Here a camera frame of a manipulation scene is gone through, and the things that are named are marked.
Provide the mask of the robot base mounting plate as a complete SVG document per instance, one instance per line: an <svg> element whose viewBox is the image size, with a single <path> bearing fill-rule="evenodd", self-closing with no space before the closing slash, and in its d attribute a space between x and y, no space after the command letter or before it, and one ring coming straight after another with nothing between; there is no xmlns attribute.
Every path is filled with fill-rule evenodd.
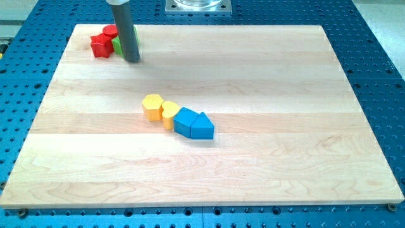
<svg viewBox="0 0 405 228"><path fill-rule="evenodd" d="M231 13L231 0L166 0L167 13Z"/></svg>

